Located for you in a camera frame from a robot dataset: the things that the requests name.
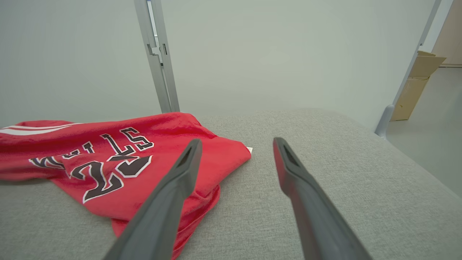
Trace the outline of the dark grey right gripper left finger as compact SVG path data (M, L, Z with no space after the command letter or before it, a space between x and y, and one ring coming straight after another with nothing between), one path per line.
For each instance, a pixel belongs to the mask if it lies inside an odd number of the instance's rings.
M195 189L201 155L201 140L192 140L103 260L171 260L184 200Z

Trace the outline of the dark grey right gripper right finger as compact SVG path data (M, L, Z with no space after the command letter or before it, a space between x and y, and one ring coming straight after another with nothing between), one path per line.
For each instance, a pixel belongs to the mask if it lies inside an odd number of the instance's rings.
M283 138L274 138L279 186L292 203L305 260L372 260L351 227Z

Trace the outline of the red basketball jersey shirt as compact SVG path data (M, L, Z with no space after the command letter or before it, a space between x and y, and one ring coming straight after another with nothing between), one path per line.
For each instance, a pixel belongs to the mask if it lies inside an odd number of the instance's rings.
M0 180L49 179L120 236L193 140L202 142L195 189L184 201L171 260L208 211L220 183L251 159L241 142L215 135L188 113L102 123L25 121L0 129Z

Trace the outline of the brown cardboard box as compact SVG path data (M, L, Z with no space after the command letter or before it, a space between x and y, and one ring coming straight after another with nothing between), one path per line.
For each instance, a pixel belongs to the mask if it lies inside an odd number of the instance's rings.
M395 105L391 121L403 121L411 117L429 78L445 60L445 57L418 51L409 77Z

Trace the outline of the beige wooden door panel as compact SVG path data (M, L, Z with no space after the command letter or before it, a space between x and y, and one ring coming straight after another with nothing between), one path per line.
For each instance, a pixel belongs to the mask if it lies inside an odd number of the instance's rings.
M441 66L462 68L462 0L453 0L432 53L446 58Z

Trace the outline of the grey metal partition post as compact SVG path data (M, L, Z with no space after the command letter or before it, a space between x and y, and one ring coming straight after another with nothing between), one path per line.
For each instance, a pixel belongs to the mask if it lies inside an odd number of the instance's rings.
M134 6L138 17L138 22L143 37L144 48L147 54L152 79L154 82L157 99L160 104L162 113L172 112L167 86L165 84L164 74L162 71L160 56L154 51L158 49L155 41L155 35L152 28L151 17L147 0L134 0Z
M170 107L173 112L180 112L178 94L175 87L175 79L171 62L171 51L168 45L168 37L164 20L161 0L151 0L152 13L156 26L157 38L163 59L163 68L166 76L166 87L169 95Z

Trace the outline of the grey corner partition post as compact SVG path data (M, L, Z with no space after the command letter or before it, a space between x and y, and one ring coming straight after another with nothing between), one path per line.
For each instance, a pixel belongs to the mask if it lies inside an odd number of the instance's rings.
M393 103L391 105L386 106L380 118L380 121L375 129L375 134L379 136L382 140L388 141L387 139L388 124L391 121L393 112L395 110L395 106L404 89L406 81L411 73L411 69L416 61L420 47L423 46L424 50L429 50L430 47L435 46L435 43L437 41L439 33L442 30L442 27L448 16L448 13L452 6L453 1L454 0L435 0L435 3L430 12L429 18L426 22L426 25L420 37L420 40L418 41L418 45L414 51L409 67L407 68L406 74L404 75L404 78L393 100Z

